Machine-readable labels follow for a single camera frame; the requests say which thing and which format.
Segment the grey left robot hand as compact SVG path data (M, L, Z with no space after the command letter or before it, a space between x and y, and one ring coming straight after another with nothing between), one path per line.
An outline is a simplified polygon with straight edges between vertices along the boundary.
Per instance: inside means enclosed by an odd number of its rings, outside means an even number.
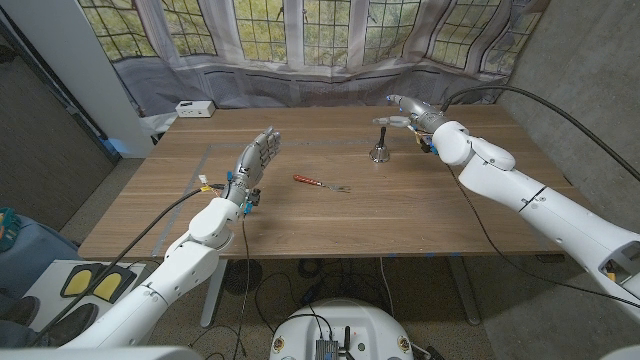
M225 186L221 196L241 206L248 192L262 179L268 164L277 156L280 144L280 133L272 126L259 134L238 157L231 181Z

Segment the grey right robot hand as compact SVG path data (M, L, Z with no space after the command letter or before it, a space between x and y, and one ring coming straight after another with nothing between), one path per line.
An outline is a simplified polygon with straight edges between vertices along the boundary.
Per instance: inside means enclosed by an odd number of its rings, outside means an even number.
M402 115L374 118L373 124L407 128L416 126L427 133L434 133L448 121L434 106L404 95L388 95L387 99L399 106Z

